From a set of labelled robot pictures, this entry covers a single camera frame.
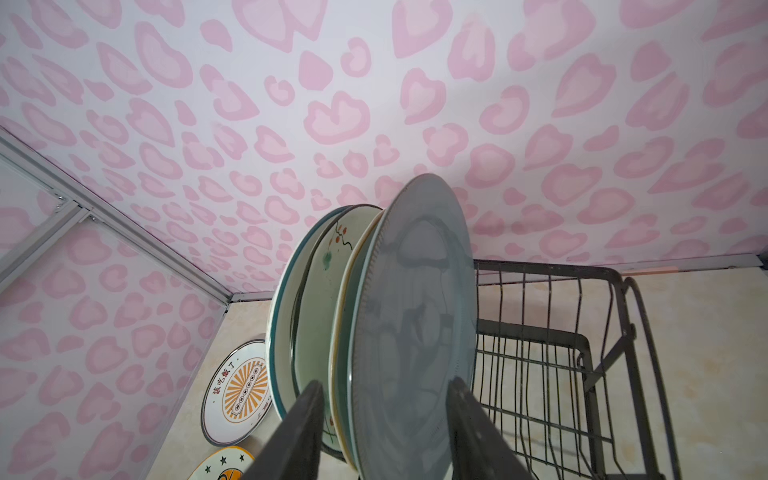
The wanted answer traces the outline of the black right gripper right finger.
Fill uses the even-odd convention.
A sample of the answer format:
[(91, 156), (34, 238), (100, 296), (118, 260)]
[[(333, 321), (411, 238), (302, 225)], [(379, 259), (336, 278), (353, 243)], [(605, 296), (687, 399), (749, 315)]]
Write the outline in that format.
[(532, 479), (459, 377), (448, 383), (446, 413), (453, 479)]

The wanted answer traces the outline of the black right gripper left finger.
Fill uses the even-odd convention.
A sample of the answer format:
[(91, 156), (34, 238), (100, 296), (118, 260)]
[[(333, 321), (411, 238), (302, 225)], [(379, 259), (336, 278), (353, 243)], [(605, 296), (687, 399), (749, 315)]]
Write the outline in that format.
[(321, 383), (312, 380), (241, 478), (317, 479), (324, 403)]

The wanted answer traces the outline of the white plate black stars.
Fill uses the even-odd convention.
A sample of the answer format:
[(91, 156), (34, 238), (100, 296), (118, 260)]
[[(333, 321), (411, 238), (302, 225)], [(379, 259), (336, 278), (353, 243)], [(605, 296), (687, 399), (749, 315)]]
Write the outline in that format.
[(189, 475), (189, 480), (240, 479), (251, 467), (254, 456), (239, 446), (222, 448), (202, 461)]

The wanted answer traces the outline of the white plate orange sunburst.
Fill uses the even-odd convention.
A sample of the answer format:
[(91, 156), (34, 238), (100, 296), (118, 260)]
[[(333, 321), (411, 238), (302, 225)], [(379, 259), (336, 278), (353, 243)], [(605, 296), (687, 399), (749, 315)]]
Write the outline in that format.
[(232, 350), (211, 377), (201, 406), (203, 435), (215, 446), (239, 444), (271, 406), (266, 344), (254, 338)]

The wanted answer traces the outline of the light blue flower plate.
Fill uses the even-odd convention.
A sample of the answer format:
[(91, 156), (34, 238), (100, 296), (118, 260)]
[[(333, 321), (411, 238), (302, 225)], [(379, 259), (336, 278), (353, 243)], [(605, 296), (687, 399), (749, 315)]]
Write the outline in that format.
[(353, 452), (347, 406), (348, 356), (357, 289), (362, 275), (360, 257), (365, 257), (370, 247), (372, 234), (375, 232), (383, 213), (384, 211), (380, 210), (372, 218), (352, 249), (345, 265), (337, 296), (328, 360), (328, 396), (331, 420), (334, 424), (343, 459), (355, 472), (358, 472), (359, 468)]

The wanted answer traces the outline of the black wire dish rack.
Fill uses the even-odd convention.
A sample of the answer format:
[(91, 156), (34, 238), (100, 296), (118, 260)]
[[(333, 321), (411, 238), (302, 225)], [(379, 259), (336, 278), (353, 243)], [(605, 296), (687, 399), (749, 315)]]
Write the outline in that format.
[(678, 479), (637, 281), (606, 267), (479, 260), (472, 391), (532, 479)]

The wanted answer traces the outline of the teal green round plate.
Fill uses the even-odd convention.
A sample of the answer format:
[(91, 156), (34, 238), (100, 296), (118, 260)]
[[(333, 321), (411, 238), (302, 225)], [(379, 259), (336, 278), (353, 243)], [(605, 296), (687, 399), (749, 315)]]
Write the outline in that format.
[(474, 375), (475, 287), (454, 191), (414, 178), (385, 209), (356, 294), (348, 405), (361, 478), (445, 477), (448, 385)]

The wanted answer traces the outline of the white plate floral sprigs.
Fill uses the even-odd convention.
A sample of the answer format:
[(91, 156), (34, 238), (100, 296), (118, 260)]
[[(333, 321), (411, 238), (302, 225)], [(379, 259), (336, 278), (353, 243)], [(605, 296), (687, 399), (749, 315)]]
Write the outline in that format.
[(382, 209), (348, 206), (323, 223), (311, 242), (309, 260), (295, 298), (290, 346), (290, 379), (295, 394), (312, 380), (327, 384), (331, 334), (341, 279), (352, 251)]

